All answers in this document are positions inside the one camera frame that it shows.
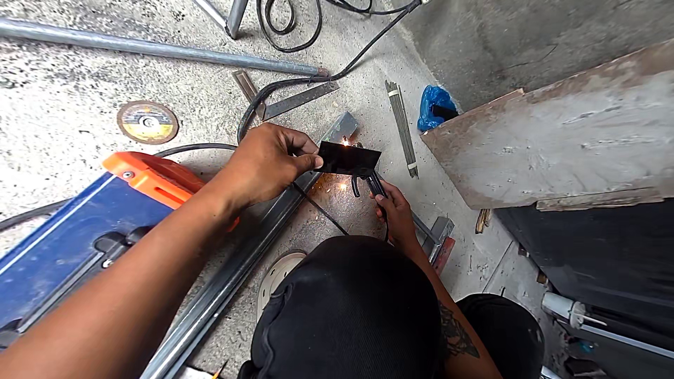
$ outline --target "cutting disc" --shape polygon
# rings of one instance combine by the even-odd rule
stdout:
[[[178,133],[178,119],[173,112],[152,101],[124,104],[117,113],[117,125],[127,137],[142,144],[163,144]]]

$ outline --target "concrete wall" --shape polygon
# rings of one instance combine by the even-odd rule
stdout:
[[[674,37],[671,0],[433,0],[405,26],[463,111]]]

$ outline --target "blue plastic bag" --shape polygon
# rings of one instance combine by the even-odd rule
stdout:
[[[438,113],[437,110],[440,109],[438,107],[444,109],[443,113],[445,114],[445,117],[433,114],[434,109],[436,110],[436,113]],[[454,105],[454,102],[447,91],[440,87],[426,86],[426,89],[424,89],[423,94],[421,95],[417,129],[421,132],[425,132],[457,115],[456,105]]]

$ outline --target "wooden plank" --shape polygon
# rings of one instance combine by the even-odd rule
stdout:
[[[652,187],[674,196],[674,40],[421,136],[472,209]]]
[[[584,210],[590,208],[616,208],[637,204],[663,202],[665,199],[655,188],[628,189],[627,191],[607,192],[605,194],[572,196],[570,198],[541,200],[536,209],[546,212],[550,210]]]

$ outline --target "bundle of welding rods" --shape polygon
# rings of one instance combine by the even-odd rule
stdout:
[[[417,169],[417,158],[415,157],[415,150],[412,147],[412,136],[410,136],[409,128],[410,124],[407,121],[405,104],[402,102],[400,87],[396,83],[386,81],[386,91],[388,92],[389,100],[391,100],[393,115],[396,117],[398,134],[400,134],[402,150],[405,152],[405,160],[407,161],[407,170],[410,172],[410,177],[416,177],[418,179],[419,171]]]

